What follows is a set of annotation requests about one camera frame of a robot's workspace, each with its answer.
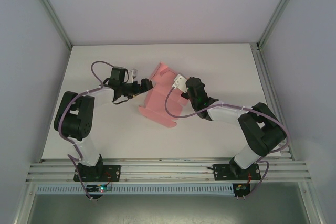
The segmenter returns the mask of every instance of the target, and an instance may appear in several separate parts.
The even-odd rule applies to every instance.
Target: white ceiling panel
[[[74,45],[256,42],[279,0],[50,0]]]

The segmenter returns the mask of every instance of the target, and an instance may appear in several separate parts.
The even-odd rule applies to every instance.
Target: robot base
[[[234,181],[234,180],[260,180],[261,174],[258,164],[252,164],[248,169],[243,170],[238,177],[236,177],[230,170],[230,164],[214,164],[213,167],[208,167],[214,171],[215,181]]]
[[[95,166],[78,164],[78,171],[83,182],[118,182],[120,179],[120,165],[104,165],[100,155]],[[79,177],[75,171],[74,181],[79,182]]]

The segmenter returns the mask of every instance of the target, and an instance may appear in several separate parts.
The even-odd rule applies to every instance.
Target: white wall panel
[[[256,42],[279,0],[50,0],[74,45]]]
[[[322,209],[336,223],[336,0],[291,0],[265,57]]]
[[[39,0],[0,0],[0,223],[46,140],[68,50]]]

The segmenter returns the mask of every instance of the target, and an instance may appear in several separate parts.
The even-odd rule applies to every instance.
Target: robotic arm
[[[237,108],[221,106],[222,101],[208,97],[200,78],[190,77],[188,80],[181,76],[175,79],[175,86],[186,91],[181,96],[189,99],[193,109],[198,112],[200,118],[209,121],[223,121],[240,126],[247,141],[247,145],[230,160],[230,171],[238,177],[256,161],[268,155],[286,137],[283,129],[263,116]],[[258,103],[250,109],[263,113],[275,120],[277,118],[264,104]]]
[[[82,155],[79,159],[78,170],[86,181],[99,180],[103,174],[103,159],[90,137],[92,128],[93,110],[104,104],[113,102],[120,104],[153,88],[149,79],[142,79],[141,83],[133,81],[137,70],[127,71],[126,68],[113,67],[111,76],[103,82],[103,87],[90,94],[82,95],[66,111],[68,104],[78,95],[75,92],[64,93],[54,120],[54,129],[58,131],[61,123],[61,133],[71,138],[73,146]],[[126,100],[115,103],[121,96]]]

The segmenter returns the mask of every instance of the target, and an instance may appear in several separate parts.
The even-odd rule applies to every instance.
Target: red wire
[[[248,172],[248,181],[247,181],[247,183],[246,183],[246,186],[248,186],[248,185],[250,184],[250,182],[251,182],[251,178],[252,178],[251,173]]]
[[[108,184],[110,183],[110,181],[111,181],[111,177],[112,177],[112,176],[111,176],[111,174],[109,174],[108,172],[105,172],[105,173],[106,173],[108,176],[110,176],[110,177],[109,177],[109,182],[106,184],[106,185],[108,185]]]
[[[259,180],[257,185],[250,191],[250,193],[248,195],[245,196],[245,199],[250,197],[253,193],[255,193],[255,191],[259,188],[260,184],[263,182],[264,178],[266,177],[266,174],[267,174],[268,169],[269,169],[269,162],[267,160],[258,160],[257,162],[258,163],[266,163],[267,164],[266,170],[265,170],[263,176],[261,177],[261,180]]]

